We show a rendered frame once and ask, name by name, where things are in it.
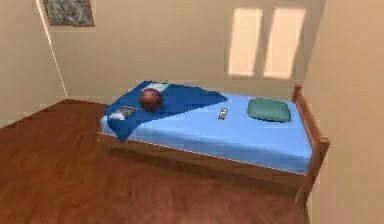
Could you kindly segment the dark blue blanket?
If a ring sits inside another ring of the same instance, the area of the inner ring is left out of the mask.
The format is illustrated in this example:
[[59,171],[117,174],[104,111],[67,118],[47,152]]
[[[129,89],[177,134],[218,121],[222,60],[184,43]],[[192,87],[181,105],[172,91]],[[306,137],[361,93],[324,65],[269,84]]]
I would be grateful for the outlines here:
[[[120,142],[124,142],[143,123],[227,101],[224,95],[216,91],[166,83],[166,88],[161,92],[162,105],[155,112],[148,112],[141,107],[139,99],[144,89],[151,84],[153,81],[141,82],[105,108],[108,125],[116,133]],[[125,119],[112,118],[112,114],[118,112],[123,106],[134,107],[136,111]]]

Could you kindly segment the pale green book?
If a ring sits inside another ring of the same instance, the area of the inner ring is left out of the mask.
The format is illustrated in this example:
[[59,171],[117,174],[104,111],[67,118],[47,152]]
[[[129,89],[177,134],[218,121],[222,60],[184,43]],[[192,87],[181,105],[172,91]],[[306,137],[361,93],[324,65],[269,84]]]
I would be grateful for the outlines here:
[[164,90],[167,89],[168,86],[169,86],[168,83],[153,82],[153,83],[150,83],[149,85],[147,85],[146,87],[144,87],[143,91],[145,91],[147,89],[154,89],[154,90],[157,90],[159,92],[163,92]]

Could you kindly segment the brown basketball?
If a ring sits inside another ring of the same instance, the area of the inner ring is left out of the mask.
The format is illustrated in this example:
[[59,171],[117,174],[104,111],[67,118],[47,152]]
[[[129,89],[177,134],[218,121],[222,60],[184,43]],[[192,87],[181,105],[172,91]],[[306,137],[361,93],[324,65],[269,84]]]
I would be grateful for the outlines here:
[[148,88],[142,91],[139,103],[144,110],[154,112],[162,106],[163,96],[160,91]]

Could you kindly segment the wooden bed with blue mattress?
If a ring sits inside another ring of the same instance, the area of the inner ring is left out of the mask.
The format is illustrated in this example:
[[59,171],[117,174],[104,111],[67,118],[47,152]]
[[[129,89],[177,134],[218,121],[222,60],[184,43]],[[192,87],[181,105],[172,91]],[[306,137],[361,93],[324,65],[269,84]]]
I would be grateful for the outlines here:
[[[323,136],[299,87],[285,102],[290,122],[270,122],[248,116],[249,96],[222,94],[226,102],[188,111],[138,126],[120,142],[100,119],[98,137],[106,148],[143,154],[248,176],[288,186],[296,203],[306,204],[330,141]],[[222,108],[226,118],[218,119]]]

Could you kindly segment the grey book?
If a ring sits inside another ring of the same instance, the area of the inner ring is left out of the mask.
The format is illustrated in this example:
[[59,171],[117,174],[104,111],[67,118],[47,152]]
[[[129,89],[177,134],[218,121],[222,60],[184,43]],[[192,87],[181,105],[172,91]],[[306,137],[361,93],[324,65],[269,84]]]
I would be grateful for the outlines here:
[[137,111],[135,107],[122,106],[121,108],[113,111],[108,118],[115,120],[126,120],[129,116]]

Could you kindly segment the green pillow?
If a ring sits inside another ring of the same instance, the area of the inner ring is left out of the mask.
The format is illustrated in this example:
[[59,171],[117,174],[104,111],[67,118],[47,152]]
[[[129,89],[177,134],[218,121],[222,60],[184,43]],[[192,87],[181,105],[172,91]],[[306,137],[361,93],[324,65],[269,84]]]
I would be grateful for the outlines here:
[[288,105],[279,100],[267,98],[253,98],[248,102],[249,117],[270,122],[290,122],[291,113]]

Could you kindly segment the framed grey picture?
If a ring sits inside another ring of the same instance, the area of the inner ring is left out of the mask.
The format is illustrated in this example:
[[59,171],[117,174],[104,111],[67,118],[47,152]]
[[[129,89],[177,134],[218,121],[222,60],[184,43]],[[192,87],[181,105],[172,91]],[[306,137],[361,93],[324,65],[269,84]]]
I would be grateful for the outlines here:
[[51,26],[94,27],[90,0],[42,0]]

